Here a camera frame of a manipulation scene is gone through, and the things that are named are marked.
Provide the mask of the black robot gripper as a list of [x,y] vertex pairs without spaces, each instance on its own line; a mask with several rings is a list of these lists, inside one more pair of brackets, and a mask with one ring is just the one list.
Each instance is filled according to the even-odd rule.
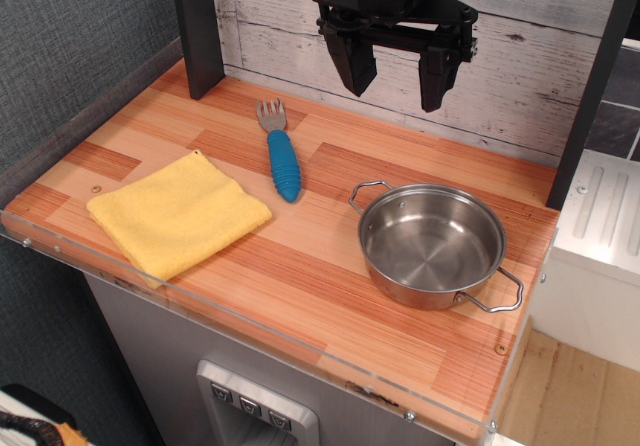
[[313,0],[343,85],[361,96],[377,75],[373,45],[420,52],[421,107],[434,112],[477,51],[478,12],[459,0]]

